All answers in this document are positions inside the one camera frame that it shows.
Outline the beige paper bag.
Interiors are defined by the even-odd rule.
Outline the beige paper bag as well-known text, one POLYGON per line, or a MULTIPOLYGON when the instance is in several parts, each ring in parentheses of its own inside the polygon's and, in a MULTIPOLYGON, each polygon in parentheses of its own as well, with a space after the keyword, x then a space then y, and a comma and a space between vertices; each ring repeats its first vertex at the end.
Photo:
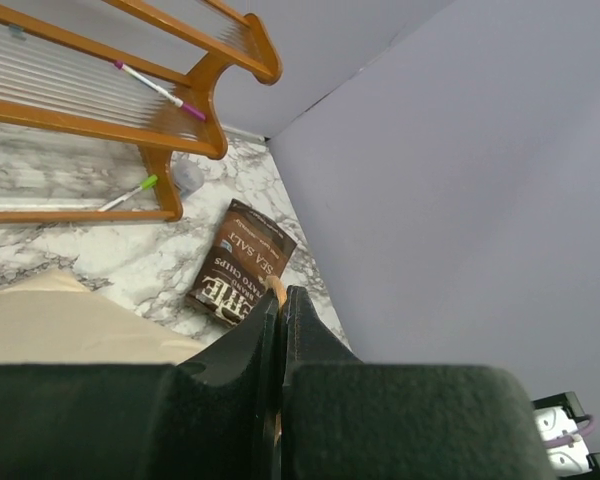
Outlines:
MULTIPOLYGON (((285 291, 275 277, 268 278, 265 287, 261 300, 273 297, 278 301, 279 327, 278 314, 286 298, 285 291)), ((59 271, 40 274, 0 290, 0 365, 177 366, 206 348, 89 292, 72 276, 59 271)), ((276 364, 275 368, 271 475, 276 462, 279 393, 276 364)))

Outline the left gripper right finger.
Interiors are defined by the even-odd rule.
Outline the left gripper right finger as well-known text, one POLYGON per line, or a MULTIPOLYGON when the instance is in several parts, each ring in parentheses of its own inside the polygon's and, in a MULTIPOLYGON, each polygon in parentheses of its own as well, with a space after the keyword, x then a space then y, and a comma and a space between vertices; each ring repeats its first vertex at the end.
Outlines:
POLYGON ((508 371, 360 361, 287 290, 286 479, 551 479, 532 403, 508 371))

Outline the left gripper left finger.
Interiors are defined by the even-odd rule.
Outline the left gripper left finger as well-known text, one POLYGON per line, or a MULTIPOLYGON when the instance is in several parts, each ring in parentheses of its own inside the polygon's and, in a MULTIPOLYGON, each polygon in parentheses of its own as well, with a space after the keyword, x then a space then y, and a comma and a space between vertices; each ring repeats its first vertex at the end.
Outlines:
POLYGON ((267 479, 279 304, 180 365, 0 365, 0 479, 267 479))

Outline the brown kettle chips bag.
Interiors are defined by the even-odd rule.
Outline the brown kettle chips bag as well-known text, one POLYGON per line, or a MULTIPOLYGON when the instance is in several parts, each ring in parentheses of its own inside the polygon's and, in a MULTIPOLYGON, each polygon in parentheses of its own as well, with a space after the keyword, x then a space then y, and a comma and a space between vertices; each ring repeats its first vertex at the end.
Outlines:
POLYGON ((264 295, 266 278, 282 275, 296 246, 271 218, 233 199, 185 300, 235 326, 264 295))

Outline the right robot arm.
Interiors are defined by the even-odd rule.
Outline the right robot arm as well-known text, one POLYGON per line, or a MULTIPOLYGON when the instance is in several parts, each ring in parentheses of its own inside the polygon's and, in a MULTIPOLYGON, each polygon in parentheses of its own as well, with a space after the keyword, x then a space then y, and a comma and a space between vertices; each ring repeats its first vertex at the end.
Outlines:
POLYGON ((600 452, 588 445, 596 417, 583 409, 573 391, 534 400, 534 417, 558 479, 600 480, 600 452))

